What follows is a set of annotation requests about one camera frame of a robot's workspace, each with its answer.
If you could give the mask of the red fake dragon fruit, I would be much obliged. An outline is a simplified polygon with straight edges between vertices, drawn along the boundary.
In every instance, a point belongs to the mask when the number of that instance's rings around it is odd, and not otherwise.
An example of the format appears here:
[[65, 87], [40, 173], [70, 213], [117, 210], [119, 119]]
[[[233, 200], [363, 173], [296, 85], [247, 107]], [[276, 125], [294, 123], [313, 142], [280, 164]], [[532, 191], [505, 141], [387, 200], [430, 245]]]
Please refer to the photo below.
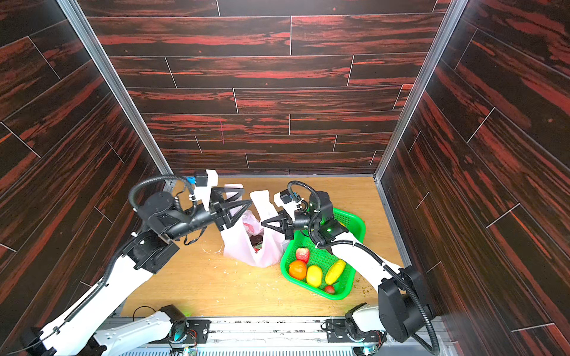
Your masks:
[[261, 226], [259, 222], [244, 222], [243, 226], [246, 229], [246, 233], [249, 236], [264, 233], [264, 228]]

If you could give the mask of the dark round fake mangosteen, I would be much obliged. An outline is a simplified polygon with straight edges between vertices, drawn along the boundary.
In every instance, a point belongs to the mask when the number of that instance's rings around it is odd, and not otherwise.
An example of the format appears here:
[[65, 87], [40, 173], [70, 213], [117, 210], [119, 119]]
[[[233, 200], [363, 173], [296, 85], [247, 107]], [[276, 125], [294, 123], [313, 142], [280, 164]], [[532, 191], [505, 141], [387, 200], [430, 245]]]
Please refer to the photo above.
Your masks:
[[263, 243], [264, 236], [262, 234], [252, 235], [249, 240], [254, 248], [257, 248]]

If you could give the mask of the pink printed plastic bag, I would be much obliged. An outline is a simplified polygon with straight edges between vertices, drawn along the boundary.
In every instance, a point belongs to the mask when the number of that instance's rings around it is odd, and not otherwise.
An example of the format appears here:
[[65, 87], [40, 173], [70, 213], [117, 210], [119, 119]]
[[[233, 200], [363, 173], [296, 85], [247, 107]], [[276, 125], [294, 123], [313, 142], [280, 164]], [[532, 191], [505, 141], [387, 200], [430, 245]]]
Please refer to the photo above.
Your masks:
[[221, 232], [224, 257], [253, 267], [273, 266], [281, 262], [289, 241], [282, 233], [261, 225], [263, 221], [278, 215], [270, 202], [270, 192], [254, 191], [249, 198], [257, 213], [246, 210], [233, 227]]

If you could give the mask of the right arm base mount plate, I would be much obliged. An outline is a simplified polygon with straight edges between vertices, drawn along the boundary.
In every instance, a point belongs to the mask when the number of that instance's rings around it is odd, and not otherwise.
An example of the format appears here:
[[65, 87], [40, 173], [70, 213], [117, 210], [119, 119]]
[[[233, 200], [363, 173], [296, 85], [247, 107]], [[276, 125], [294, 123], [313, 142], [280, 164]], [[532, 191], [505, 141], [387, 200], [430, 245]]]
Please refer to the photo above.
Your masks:
[[363, 332], [345, 318], [329, 318], [321, 324], [328, 343], [374, 343], [380, 346], [387, 340], [385, 332]]

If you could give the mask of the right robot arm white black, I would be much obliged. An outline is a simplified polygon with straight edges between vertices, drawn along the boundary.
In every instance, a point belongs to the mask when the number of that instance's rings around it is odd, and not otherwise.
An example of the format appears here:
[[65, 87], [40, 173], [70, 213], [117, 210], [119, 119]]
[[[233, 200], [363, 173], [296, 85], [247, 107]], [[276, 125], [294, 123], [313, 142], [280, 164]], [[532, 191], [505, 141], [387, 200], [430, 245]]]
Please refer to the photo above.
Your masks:
[[288, 240], [296, 231], [305, 231], [316, 249], [346, 262], [376, 288], [376, 306], [362, 303], [345, 315], [349, 337], [362, 341], [368, 332], [380, 332], [400, 343], [413, 338], [430, 354], [440, 353], [432, 301], [415, 268], [390, 263], [365, 246], [354, 235], [353, 219], [334, 209], [324, 191], [311, 189], [305, 201], [288, 188], [277, 193], [274, 201], [281, 211], [262, 222], [265, 228]]

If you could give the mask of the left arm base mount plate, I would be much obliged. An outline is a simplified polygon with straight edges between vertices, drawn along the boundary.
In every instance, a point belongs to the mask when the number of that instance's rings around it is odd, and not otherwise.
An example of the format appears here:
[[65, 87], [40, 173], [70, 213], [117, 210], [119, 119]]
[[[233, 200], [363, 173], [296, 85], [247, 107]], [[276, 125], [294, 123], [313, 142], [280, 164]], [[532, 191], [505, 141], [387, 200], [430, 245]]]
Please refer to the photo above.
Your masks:
[[168, 341], [172, 344], [205, 344], [209, 337], [211, 320], [186, 319], [172, 324]]

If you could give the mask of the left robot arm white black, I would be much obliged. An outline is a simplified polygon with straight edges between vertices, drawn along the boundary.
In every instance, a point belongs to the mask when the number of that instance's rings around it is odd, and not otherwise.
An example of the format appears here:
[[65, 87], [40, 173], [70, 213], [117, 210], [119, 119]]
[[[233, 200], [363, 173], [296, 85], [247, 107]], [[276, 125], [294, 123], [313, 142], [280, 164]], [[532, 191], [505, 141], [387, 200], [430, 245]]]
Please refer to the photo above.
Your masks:
[[[188, 189], [191, 208], [183, 209], [179, 198], [167, 191], [138, 203], [143, 188], [173, 180]], [[193, 178], [171, 174], [138, 182], [129, 191], [129, 203], [142, 221], [139, 231], [116, 250], [103, 276], [72, 307], [43, 328], [22, 335], [23, 350], [30, 355], [79, 354], [121, 302], [179, 252], [178, 241], [191, 245], [187, 237], [204, 232], [209, 225], [220, 231], [232, 228], [252, 206], [243, 194], [243, 188], [218, 186], [214, 170], [199, 171]]]

